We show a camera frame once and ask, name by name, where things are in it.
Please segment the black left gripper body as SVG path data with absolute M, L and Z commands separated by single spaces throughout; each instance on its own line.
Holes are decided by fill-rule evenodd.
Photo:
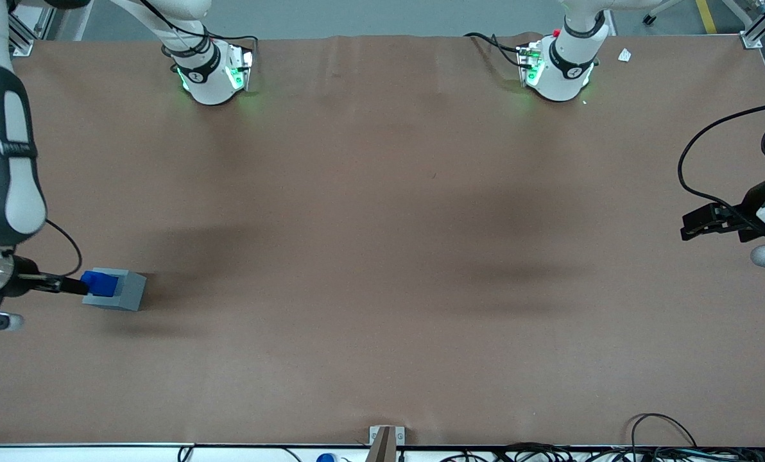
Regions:
M 738 231 L 741 243 L 748 243 L 760 237 L 765 237 L 765 224 L 756 216 L 761 205 L 765 202 L 765 180 L 751 187 L 743 196 L 738 210 L 748 219 L 746 228 Z

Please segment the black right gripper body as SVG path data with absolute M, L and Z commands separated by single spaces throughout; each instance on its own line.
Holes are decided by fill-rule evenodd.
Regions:
M 35 261 L 13 255 L 11 296 L 22 296 L 44 282 L 44 276 Z

